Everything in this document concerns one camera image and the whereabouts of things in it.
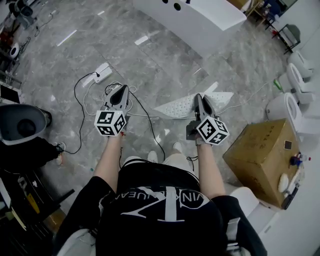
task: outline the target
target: trash can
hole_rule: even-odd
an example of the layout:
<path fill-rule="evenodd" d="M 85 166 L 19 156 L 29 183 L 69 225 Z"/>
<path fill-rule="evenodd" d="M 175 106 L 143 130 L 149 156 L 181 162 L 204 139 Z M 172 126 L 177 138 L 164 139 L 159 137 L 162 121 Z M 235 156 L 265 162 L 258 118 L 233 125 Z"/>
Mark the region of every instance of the trash can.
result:
<path fill-rule="evenodd" d="M 32 105 L 8 104 L 0 106 L 0 140 L 7 146 L 33 140 L 46 128 L 44 112 Z"/>

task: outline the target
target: wall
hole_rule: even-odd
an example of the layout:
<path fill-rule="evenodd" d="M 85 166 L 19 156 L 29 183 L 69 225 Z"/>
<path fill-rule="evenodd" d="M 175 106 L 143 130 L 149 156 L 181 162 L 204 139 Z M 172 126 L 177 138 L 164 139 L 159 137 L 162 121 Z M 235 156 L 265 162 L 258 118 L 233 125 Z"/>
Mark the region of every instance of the wall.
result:
<path fill-rule="evenodd" d="M 314 148 L 313 140 L 300 147 Z M 313 159 L 305 164 L 306 177 L 296 197 L 269 232 L 262 238 L 268 256 L 312 256 L 320 246 L 320 145 L 308 153 Z"/>
<path fill-rule="evenodd" d="M 302 48 L 319 28 L 320 0 L 298 0 L 274 23 L 274 27 L 279 30 L 286 24 L 296 25 L 300 29 L 301 44 L 297 49 Z"/>
<path fill-rule="evenodd" d="M 286 6 L 291 7 L 296 0 L 282 0 L 283 3 L 285 3 Z"/>
<path fill-rule="evenodd" d="M 0 0 L 0 24 L 5 20 L 9 13 L 9 7 L 6 0 Z"/>
<path fill-rule="evenodd" d="M 320 67 L 320 25 L 309 41 L 303 46 L 301 53 L 306 59 L 313 60 L 316 67 Z"/>

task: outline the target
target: floor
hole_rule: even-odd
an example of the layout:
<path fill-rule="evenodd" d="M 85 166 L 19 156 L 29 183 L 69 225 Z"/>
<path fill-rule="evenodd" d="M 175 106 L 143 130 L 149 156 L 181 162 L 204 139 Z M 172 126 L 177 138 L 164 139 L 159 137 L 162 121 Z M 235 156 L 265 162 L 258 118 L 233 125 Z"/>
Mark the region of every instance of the floor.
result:
<path fill-rule="evenodd" d="M 228 106 L 235 106 L 245 103 L 267 83 L 248 103 L 221 115 L 230 137 L 213 151 L 223 179 L 237 181 L 222 159 L 223 153 L 247 124 L 266 119 L 267 103 L 280 93 L 272 81 L 285 71 L 285 49 L 277 39 L 271 39 L 270 31 L 263 26 L 255 28 L 254 20 L 248 20 L 226 45 L 202 58 L 172 32 L 135 10 L 131 0 L 49 0 L 42 6 L 45 2 L 33 5 L 38 25 L 56 12 L 52 21 L 40 28 L 37 37 L 35 26 L 20 33 L 20 42 L 27 36 L 31 42 L 21 57 L 17 77 L 23 81 L 21 89 L 27 102 L 53 115 L 53 123 L 45 134 L 49 142 L 63 141 L 71 152 L 78 149 L 82 111 L 74 98 L 74 85 L 104 62 L 110 64 L 113 73 L 91 88 L 86 105 L 92 113 L 100 109 L 102 92 L 112 81 L 136 86 L 135 95 L 151 108 L 203 92 L 214 82 L 219 83 L 217 92 L 234 93 Z M 76 33 L 57 46 L 74 30 Z M 135 45 L 144 35 L 149 40 Z M 78 98 L 83 99 L 87 91 L 88 87 L 80 83 L 76 89 Z M 131 112 L 143 114 L 136 102 Z M 155 136 L 167 155 L 176 141 L 182 143 L 187 156 L 197 155 L 194 142 L 185 139 L 189 122 L 152 119 Z M 52 161 L 43 167 L 45 178 L 59 194 L 71 188 L 77 193 L 81 190 L 93 175 L 107 142 L 94 128 L 94 116 L 85 116 L 81 135 L 82 147 L 77 154 L 65 153 L 62 166 Z M 131 117 L 121 160 L 132 155 L 146 158 L 151 150 L 163 159 L 148 120 Z M 64 211 L 69 210 L 77 193 L 63 203 Z"/>

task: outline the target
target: white toilet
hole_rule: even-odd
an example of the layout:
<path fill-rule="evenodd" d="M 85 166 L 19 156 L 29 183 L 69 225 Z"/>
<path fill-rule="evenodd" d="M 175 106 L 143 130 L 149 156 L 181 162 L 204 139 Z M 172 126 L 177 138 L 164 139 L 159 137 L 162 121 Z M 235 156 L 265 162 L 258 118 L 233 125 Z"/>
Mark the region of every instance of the white toilet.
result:
<path fill-rule="evenodd" d="M 289 63 L 286 73 L 279 77 L 279 83 L 285 93 L 290 93 L 294 89 L 296 101 L 301 104 L 309 104 L 317 98 L 314 93 L 317 85 L 313 82 L 304 82 L 299 70 L 292 63 Z"/>
<path fill-rule="evenodd" d="M 265 206 L 248 187 L 236 187 L 228 183 L 224 187 L 227 195 L 238 199 L 244 215 L 262 238 L 279 218 L 279 210 L 273 206 Z"/>
<path fill-rule="evenodd" d="M 312 77 L 315 69 L 315 64 L 305 59 L 301 53 L 297 50 L 290 55 L 288 58 L 288 64 L 292 63 L 299 70 L 302 78 L 310 78 Z"/>
<path fill-rule="evenodd" d="M 298 136 L 320 135 L 320 119 L 303 117 L 291 93 L 281 94 L 270 101 L 265 111 L 269 120 L 288 119 Z"/>

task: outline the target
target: white cable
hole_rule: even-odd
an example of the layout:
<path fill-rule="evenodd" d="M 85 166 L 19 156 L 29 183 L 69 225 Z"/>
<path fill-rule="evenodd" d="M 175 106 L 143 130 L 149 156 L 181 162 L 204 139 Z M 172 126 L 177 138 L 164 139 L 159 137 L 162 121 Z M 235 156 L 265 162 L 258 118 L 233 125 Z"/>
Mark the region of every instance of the white cable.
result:
<path fill-rule="evenodd" d="M 243 105 L 245 105 L 248 101 L 250 101 L 251 100 L 251 98 L 254 96 L 254 95 L 256 95 L 263 87 L 265 87 L 267 84 L 269 84 L 270 83 L 270 81 L 269 82 L 266 82 L 263 86 L 261 86 L 255 93 L 253 93 L 251 96 L 250 96 L 250 98 L 248 98 L 244 103 L 242 103 L 242 104 L 239 104 L 239 105 L 235 105 L 235 106 L 229 106 L 229 107 L 227 107 L 226 109 L 224 109 L 223 111 L 221 111 L 221 112 L 219 112 L 219 113 L 216 113 L 216 115 L 221 115 L 222 113 L 224 113 L 225 111 L 227 111 L 228 109 L 232 109 L 232 108 L 237 108 L 237 107 L 240 107 L 240 106 L 243 106 Z M 87 96 L 87 94 L 89 93 L 89 90 L 90 90 L 90 88 L 91 88 L 91 86 L 92 85 L 94 85 L 94 83 L 93 84 L 91 84 L 90 86 L 89 86 L 89 88 L 88 88 L 88 91 L 86 92 L 86 94 L 84 95 L 84 97 L 83 97 L 83 106 L 84 106 L 84 110 L 85 110 L 85 112 L 89 115 L 89 116 L 95 116 L 96 114 L 90 114 L 90 113 L 88 113 L 87 112 L 87 109 L 86 109 L 86 105 L 85 105 L 85 98 L 86 98 L 86 96 Z M 122 83 L 120 83 L 120 82 L 118 82 L 118 81 L 113 81 L 110 85 L 109 85 L 109 87 L 108 87 L 108 89 L 106 90 L 106 93 L 105 92 L 103 92 L 102 93 L 102 97 L 101 97 L 101 100 L 102 100 L 102 104 L 101 104 L 101 107 L 104 105 L 104 103 L 105 103 L 105 99 L 106 99 L 106 94 L 109 94 L 110 93 L 110 90 L 111 90 L 111 92 L 115 89 L 115 88 L 117 88 L 117 86 L 118 85 L 122 85 Z M 137 87 L 135 87 L 135 86 L 130 86 L 129 87 L 129 90 L 130 90 L 130 88 L 135 88 L 135 91 L 131 91 L 131 93 L 135 93 L 138 89 L 137 89 Z M 148 117 L 146 114 L 135 114 L 135 113 L 130 113 L 129 111 L 133 108 L 133 106 L 134 106 L 134 103 L 133 103 L 133 101 L 131 100 L 131 99 L 128 99 L 130 102 L 131 102 L 131 107 L 128 109 L 128 111 L 127 111 L 127 114 L 129 114 L 129 115 L 131 115 L 131 116 L 136 116 L 136 117 Z M 158 115 L 149 115 L 149 118 L 160 118 L 160 116 L 158 116 Z M 195 119 L 195 117 L 180 117 L 180 118 L 172 118 L 171 120 L 191 120 L 191 119 Z"/>
<path fill-rule="evenodd" d="M 252 98 L 254 95 L 256 95 L 263 87 L 265 87 L 265 85 L 267 85 L 267 84 L 269 84 L 269 83 L 270 83 L 270 82 L 266 82 L 264 85 L 262 85 L 262 86 L 260 87 L 260 89 L 257 90 L 254 94 L 252 94 L 252 95 L 250 96 L 250 98 L 248 98 L 244 103 L 242 103 L 242 104 L 240 104 L 240 105 L 236 105 L 236 106 L 227 107 L 225 110 L 217 113 L 216 115 L 217 115 L 217 116 L 218 116 L 218 115 L 221 115 L 222 113 L 224 113 L 224 112 L 227 111 L 228 109 L 232 109 L 232 108 L 237 108 L 237 107 L 243 106 L 243 105 L 246 104 L 248 101 L 250 101 L 251 98 Z"/>

